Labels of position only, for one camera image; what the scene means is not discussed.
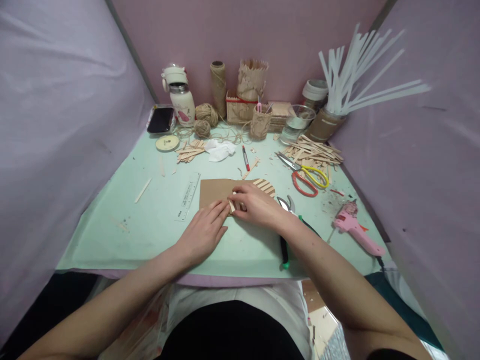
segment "glass cup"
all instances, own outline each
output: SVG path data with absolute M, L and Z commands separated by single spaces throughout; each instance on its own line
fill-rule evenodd
M 290 116 L 281 131 L 280 141 L 285 145 L 296 143 L 299 136 L 315 118 L 315 111 L 303 105 L 292 105 Z

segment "pink glue gun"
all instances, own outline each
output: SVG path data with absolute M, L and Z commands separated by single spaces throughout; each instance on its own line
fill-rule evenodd
M 347 202 L 336 216 L 333 225 L 338 228 L 341 233 L 349 232 L 356 242 L 370 255 L 374 257 L 385 255 L 385 249 L 377 245 L 361 228 L 357 220 L 358 212 L 359 208 L 357 207 L 356 200 Z

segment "mint green table cover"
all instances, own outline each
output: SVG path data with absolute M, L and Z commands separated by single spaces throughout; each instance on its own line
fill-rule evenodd
M 216 132 L 227 134 L 226 129 Z M 174 221 L 174 212 L 184 194 L 193 172 L 200 179 L 241 179 L 244 173 L 242 147 L 221 162 L 209 162 L 209 154 L 197 155 L 189 163 L 177 164 L 176 152 L 159 152 L 155 147 L 157 137 L 145 133 L 124 160 L 112 178 L 82 215 L 65 254 L 57 269 L 135 269 L 143 262 L 175 244 L 199 208 L 200 182 L 193 197 L 185 222 Z M 351 183 L 337 167 L 331 172 L 332 184 L 320 190 L 314 198 L 301 195 L 293 186 L 292 171 L 282 165 L 276 151 L 285 147 L 267 139 L 245 145 L 250 164 L 260 158 L 248 179 L 263 178 L 275 187 L 282 198 L 290 195 L 296 205 L 296 213 L 327 240 L 332 233 L 332 222 L 342 204 L 357 199 L 358 220 L 368 228 L 368 235 L 385 247 L 382 238 L 357 196 Z M 165 177 L 161 175 L 161 162 Z M 151 182 L 142 197 L 135 203 L 145 183 Z M 330 189 L 343 191 L 342 197 Z M 245 278 L 299 278 L 305 272 L 296 259 L 288 270 L 281 269 L 281 250 L 277 234 L 239 219 L 229 217 L 225 221 L 228 231 L 213 254 L 190 273 L 208 276 Z M 377 262 L 368 255 L 348 234 L 335 230 L 330 245 L 342 254 L 363 275 L 379 269 Z

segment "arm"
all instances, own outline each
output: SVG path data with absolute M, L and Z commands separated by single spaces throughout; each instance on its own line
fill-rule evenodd
M 225 201 L 200 209 L 174 246 L 83 305 L 19 359 L 97 357 L 165 284 L 208 258 L 227 231 L 229 209 Z
M 319 238 L 295 215 L 252 184 L 235 187 L 232 201 L 246 211 L 233 215 L 268 227 L 281 235 L 303 263 L 325 304 L 342 323 L 354 359 L 366 359 L 376 349 L 394 349 L 416 359 L 430 359 L 417 336 L 343 256 Z

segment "ruler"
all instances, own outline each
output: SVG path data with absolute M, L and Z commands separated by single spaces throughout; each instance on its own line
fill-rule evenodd
M 181 198 L 181 203 L 178 206 L 177 211 L 175 214 L 175 221 L 185 221 L 187 218 L 187 214 L 190 210 L 190 205 L 192 204 L 192 200 L 194 198 L 195 189 L 199 184 L 200 173 L 194 172 L 190 175 L 190 179 L 188 179 L 188 184 L 186 186 L 186 190 L 183 193 L 183 197 Z

